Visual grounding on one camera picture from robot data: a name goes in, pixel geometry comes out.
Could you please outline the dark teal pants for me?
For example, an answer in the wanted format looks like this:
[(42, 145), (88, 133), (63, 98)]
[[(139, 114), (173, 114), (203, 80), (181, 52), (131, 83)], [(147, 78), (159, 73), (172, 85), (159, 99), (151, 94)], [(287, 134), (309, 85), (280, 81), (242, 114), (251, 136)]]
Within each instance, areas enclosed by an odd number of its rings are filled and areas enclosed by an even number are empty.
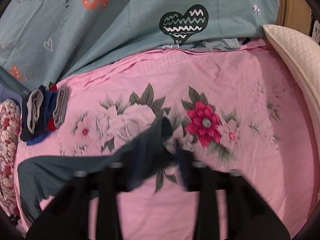
[(174, 161), (164, 143), (173, 135), (167, 118), (157, 120), (150, 128), (121, 146), (113, 155), (99, 157), (39, 156), (18, 165), (21, 209), (29, 222), (41, 214), (40, 202), (55, 196), (77, 171), (100, 172), (114, 163), (123, 163), (129, 170), (130, 191)]

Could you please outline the pink floral bed sheet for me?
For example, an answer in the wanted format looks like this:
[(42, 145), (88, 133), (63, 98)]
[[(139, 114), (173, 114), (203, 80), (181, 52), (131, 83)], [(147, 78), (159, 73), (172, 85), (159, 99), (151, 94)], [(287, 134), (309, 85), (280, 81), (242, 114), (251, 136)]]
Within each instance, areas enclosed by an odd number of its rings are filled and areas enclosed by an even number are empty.
[[(302, 91), (263, 40), (234, 51), (151, 50), (57, 84), (71, 90), (64, 123), (42, 142), (20, 142), (16, 165), (39, 156), (99, 157), (167, 117), (178, 139), (210, 167), (239, 169), (294, 236), (317, 203), (317, 146), (298, 140), (287, 114)], [(23, 227), (31, 222), (17, 203)]]

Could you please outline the stack of folded clothes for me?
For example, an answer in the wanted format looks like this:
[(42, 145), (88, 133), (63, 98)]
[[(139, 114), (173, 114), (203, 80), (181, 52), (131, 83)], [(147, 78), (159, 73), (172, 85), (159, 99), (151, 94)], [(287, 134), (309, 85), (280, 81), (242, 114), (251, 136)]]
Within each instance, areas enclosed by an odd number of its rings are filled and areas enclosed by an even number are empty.
[(22, 99), (20, 139), (28, 146), (42, 142), (65, 121), (70, 88), (40, 86)]

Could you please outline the red white floral pillow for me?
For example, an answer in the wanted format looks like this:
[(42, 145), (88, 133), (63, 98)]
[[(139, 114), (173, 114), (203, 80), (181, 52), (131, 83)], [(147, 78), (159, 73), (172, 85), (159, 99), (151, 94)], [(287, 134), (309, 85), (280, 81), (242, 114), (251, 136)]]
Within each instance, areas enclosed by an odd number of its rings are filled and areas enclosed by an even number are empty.
[(14, 166), (20, 125), (19, 106), (12, 100), (1, 102), (1, 207), (9, 216), (19, 214), (14, 187)]

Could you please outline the white quilted pillow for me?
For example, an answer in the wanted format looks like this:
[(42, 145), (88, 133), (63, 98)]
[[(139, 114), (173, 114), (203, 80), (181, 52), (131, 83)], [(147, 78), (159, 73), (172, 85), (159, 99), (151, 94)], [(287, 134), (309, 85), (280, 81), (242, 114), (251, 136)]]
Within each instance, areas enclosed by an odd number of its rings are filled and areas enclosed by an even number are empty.
[(293, 123), (290, 134), (298, 140), (313, 137), (319, 150), (319, 45), (288, 27), (266, 24), (263, 30), (302, 91), (302, 112), (286, 115)]

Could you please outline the teal patterned quilt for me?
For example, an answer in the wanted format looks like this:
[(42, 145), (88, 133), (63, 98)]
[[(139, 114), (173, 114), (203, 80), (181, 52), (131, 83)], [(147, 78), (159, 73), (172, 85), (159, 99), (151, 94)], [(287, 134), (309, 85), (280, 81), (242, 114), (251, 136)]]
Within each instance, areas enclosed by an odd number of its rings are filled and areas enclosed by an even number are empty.
[(260, 37), (279, 0), (11, 0), (1, 84), (23, 94), (159, 47)]

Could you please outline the wooden headboard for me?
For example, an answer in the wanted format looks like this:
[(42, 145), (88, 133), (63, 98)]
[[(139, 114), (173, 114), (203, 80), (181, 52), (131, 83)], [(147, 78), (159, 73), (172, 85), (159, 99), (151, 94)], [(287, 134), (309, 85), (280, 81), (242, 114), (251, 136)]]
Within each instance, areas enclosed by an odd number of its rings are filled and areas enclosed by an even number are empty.
[(312, 11), (305, 0), (279, 0), (276, 25), (310, 34)]

